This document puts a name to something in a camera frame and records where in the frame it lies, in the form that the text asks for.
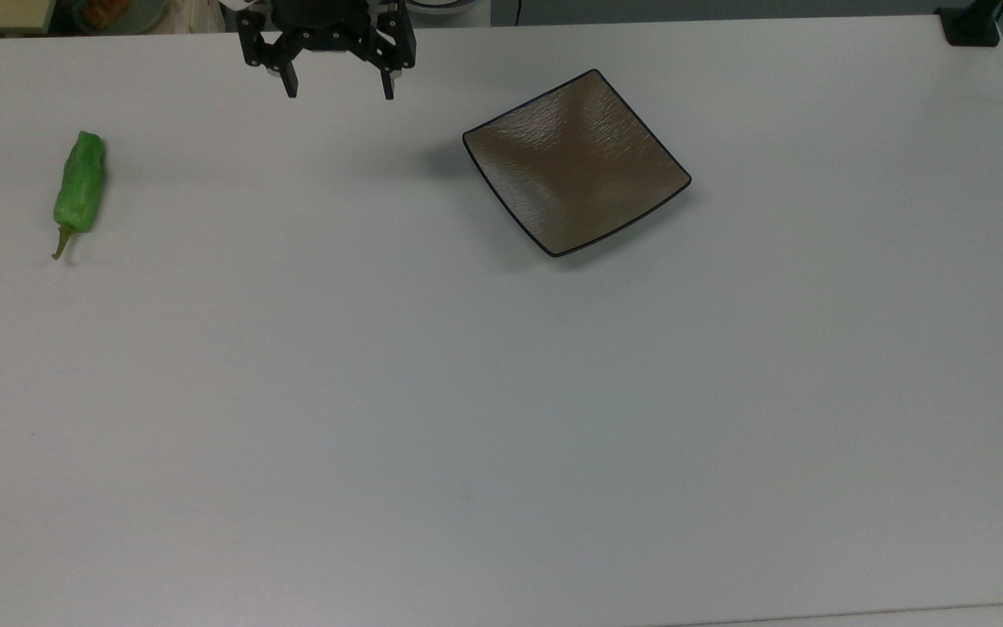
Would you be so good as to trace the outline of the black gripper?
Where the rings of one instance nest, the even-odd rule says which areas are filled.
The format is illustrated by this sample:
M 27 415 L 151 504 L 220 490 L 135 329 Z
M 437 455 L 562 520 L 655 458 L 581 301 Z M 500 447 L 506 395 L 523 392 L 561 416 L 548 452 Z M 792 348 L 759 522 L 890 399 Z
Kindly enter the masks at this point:
M 248 66 L 278 76 L 290 98 L 299 89 L 293 60 L 304 49 L 366 53 L 389 102 L 395 79 L 415 67 L 413 24 L 398 1 L 259 1 L 258 12 L 238 12 L 236 19 Z

